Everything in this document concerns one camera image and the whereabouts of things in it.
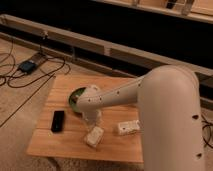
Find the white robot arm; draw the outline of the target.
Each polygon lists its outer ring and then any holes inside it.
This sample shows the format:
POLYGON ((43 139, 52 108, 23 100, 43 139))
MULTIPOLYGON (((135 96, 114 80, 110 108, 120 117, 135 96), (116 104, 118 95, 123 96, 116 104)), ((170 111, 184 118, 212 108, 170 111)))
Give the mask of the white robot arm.
POLYGON ((104 107, 135 103, 145 171, 205 171, 199 81, 184 66, 164 65, 106 91, 92 86, 77 107, 88 123, 104 107))

